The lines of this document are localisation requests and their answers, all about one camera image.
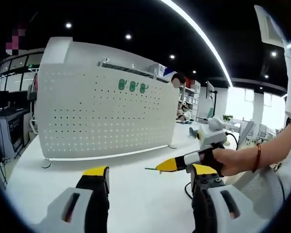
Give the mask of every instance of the hand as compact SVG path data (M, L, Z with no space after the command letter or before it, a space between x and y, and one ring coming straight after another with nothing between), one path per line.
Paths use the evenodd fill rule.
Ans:
M215 149L212 153L215 160L223 164L221 173L224 176L233 176L248 171L253 166L250 162L245 161L241 150Z

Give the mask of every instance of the potted plant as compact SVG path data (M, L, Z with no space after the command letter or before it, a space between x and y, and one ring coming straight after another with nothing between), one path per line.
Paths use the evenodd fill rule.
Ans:
M227 123L230 122L232 118L233 118L232 115L223 115L223 121Z

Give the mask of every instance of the white pegboard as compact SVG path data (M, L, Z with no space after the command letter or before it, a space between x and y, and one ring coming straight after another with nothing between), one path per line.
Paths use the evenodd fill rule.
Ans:
M46 158L102 157L172 141L179 90L170 84L62 64L42 65L38 77L36 118ZM120 80L127 82L123 90ZM134 91L132 81L138 83Z

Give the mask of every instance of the white desk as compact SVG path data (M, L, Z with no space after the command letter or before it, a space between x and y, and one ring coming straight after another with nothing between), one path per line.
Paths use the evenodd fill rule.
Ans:
M93 161L52 162L42 169L44 160L36 137L16 164L7 194L16 210L29 223L40 222L47 206L67 187L75 187L89 168L110 167L110 209L108 232L192 232L194 217L191 200L184 193L190 181L185 171L163 173L145 170L164 160L199 149L199 141L189 137L192 125L176 124L173 145L139 154Z

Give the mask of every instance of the red bracelet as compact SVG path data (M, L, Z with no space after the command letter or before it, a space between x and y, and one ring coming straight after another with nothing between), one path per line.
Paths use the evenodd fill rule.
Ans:
M259 167L260 157L261 157L261 144L258 144L258 154L257 154L256 161L254 163L254 167L252 169L252 173L255 173L257 168Z

